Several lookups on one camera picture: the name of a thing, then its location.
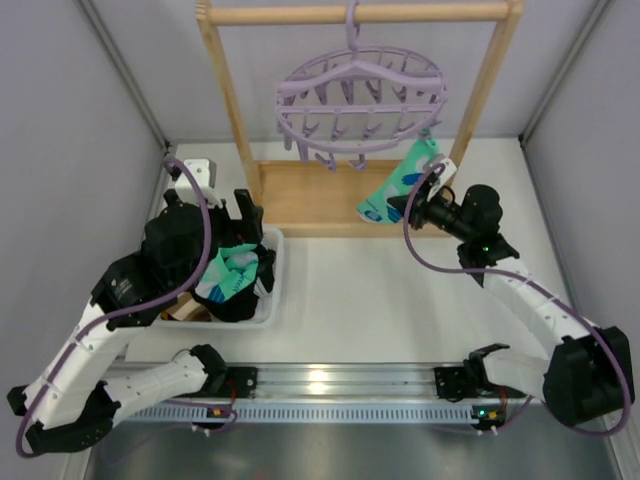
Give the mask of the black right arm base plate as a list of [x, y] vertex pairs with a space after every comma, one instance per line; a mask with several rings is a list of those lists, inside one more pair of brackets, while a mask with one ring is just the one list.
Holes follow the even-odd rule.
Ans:
[[472, 368], [465, 366], [440, 366], [433, 370], [436, 392], [439, 399], [457, 403], [467, 399], [500, 396], [498, 388]]

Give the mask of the black white striped sock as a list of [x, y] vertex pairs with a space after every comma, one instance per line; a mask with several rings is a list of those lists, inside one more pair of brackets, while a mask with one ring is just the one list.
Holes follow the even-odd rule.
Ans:
[[259, 266], [256, 280], [247, 288], [223, 304], [216, 304], [197, 296], [194, 287], [190, 293], [194, 300], [203, 305], [219, 321], [236, 323], [254, 317], [260, 299], [270, 296], [275, 284], [274, 264], [276, 252], [258, 245]]

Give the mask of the brown striped sock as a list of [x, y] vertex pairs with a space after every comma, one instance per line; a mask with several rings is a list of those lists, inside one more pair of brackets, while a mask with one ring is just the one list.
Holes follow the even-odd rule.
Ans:
[[196, 302], [189, 292], [179, 295], [174, 305], [161, 312], [160, 318], [177, 322], [210, 322], [212, 320], [210, 312]]

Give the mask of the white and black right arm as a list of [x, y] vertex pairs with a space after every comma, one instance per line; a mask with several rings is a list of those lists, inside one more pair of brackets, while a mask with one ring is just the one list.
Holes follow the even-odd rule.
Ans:
[[521, 321], [543, 347], [542, 358], [493, 344], [466, 361], [482, 386], [505, 386], [543, 402], [561, 424], [581, 424], [619, 412], [621, 430], [635, 401], [627, 336], [600, 328], [537, 281], [500, 231], [503, 210], [490, 186], [471, 186], [461, 203], [432, 182], [388, 199], [405, 232], [431, 224], [457, 240], [457, 273], [471, 276]]

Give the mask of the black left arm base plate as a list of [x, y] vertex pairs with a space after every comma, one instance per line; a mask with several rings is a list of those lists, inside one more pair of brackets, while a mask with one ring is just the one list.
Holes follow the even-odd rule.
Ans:
[[196, 393], [201, 398], [246, 399], [257, 386], [258, 369], [252, 366], [228, 367], [223, 376], [216, 378]]

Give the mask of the mint green sock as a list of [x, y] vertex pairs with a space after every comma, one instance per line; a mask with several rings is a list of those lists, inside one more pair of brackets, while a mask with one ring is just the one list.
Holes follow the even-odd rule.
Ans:
[[357, 206], [360, 218], [375, 224], [398, 223], [403, 216], [403, 210], [393, 207], [388, 199], [408, 195], [422, 175], [424, 167], [439, 154], [440, 147], [436, 140], [416, 140], [382, 186]]
[[223, 304], [249, 287], [257, 276], [257, 249], [257, 244], [219, 248], [194, 288], [195, 294], [216, 304]]

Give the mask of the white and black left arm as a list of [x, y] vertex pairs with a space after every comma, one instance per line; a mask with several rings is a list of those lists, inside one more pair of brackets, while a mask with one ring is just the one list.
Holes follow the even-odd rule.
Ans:
[[166, 206], [145, 225], [140, 247], [109, 265], [50, 366], [33, 383], [8, 392], [21, 420], [21, 457], [85, 450], [140, 410], [224, 387], [226, 363], [208, 345], [131, 377], [105, 373], [156, 319], [175, 317], [188, 302], [208, 320], [238, 323], [255, 316], [260, 299], [273, 290], [276, 255], [263, 243], [263, 209], [245, 189], [234, 196], [241, 212], [236, 219], [203, 194], [187, 203], [166, 191]]

